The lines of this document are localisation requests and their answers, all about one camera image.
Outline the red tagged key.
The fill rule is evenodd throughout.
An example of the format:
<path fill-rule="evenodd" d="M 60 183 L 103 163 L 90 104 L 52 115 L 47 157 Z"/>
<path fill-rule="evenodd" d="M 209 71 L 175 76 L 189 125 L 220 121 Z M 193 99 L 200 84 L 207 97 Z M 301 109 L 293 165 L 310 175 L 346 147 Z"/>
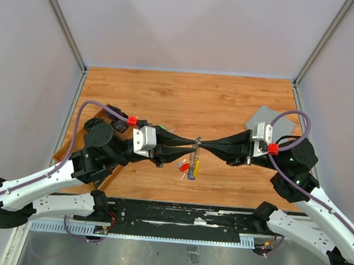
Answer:
<path fill-rule="evenodd" d="M 178 162 L 178 163 L 176 164 L 176 167 L 177 167 L 181 172 L 184 172 L 184 171 L 186 171 L 186 170 L 189 169 L 190 163 L 187 162 L 186 159 L 184 159 L 182 162 L 181 162 L 181 161 Z"/>

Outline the keyring with coloured keys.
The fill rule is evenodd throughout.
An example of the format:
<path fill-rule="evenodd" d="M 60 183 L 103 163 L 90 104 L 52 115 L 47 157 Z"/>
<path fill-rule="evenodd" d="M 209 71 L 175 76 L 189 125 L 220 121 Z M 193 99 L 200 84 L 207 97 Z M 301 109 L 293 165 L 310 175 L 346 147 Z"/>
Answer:
<path fill-rule="evenodd" d="M 190 153 L 189 157 L 189 162 L 190 162 L 190 167 L 188 168 L 188 179 L 189 180 L 195 180 L 196 177 L 199 174 L 199 168 L 200 168 L 200 154 L 199 154 L 199 148 L 200 148 L 200 143 L 201 143 L 201 137 L 198 137 L 195 139 L 195 144 L 193 145 L 193 152 Z"/>

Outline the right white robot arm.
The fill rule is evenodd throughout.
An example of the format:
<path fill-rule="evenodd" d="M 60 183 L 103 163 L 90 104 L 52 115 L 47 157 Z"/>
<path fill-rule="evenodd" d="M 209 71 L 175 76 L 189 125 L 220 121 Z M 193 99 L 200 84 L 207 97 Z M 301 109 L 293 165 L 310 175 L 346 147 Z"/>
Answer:
<path fill-rule="evenodd" d="M 335 205 L 311 169 L 318 162 L 305 136 L 283 144 L 272 141 L 272 126 L 248 130 L 226 138 L 201 141 L 230 166 L 258 165 L 275 170 L 275 192 L 300 208 L 320 228 L 319 232 L 296 222 L 276 206 L 263 202 L 251 219 L 254 231 L 287 237 L 315 253 L 327 265 L 354 265 L 354 223 Z"/>

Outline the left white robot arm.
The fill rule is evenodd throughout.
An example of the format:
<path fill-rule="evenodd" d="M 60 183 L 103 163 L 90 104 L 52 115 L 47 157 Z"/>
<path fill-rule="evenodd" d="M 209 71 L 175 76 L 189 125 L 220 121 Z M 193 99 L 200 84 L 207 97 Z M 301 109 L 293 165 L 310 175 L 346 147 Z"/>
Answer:
<path fill-rule="evenodd" d="M 194 141 L 159 126 L 134 130 L 124 139 L 102 121 L 83 136 L 84 147 L 69 151 L 55 165 L 16 180 L 0 178 L 0 228 L 15 228 L 46 216 L 76 216 L 104 221 L 110 216 L 106 194 L 99 190 L 80 195 L 62 195 L 59 190 L 104 180 L 118 165 L 150 160 L 157 167 L 192 151 Z"/>

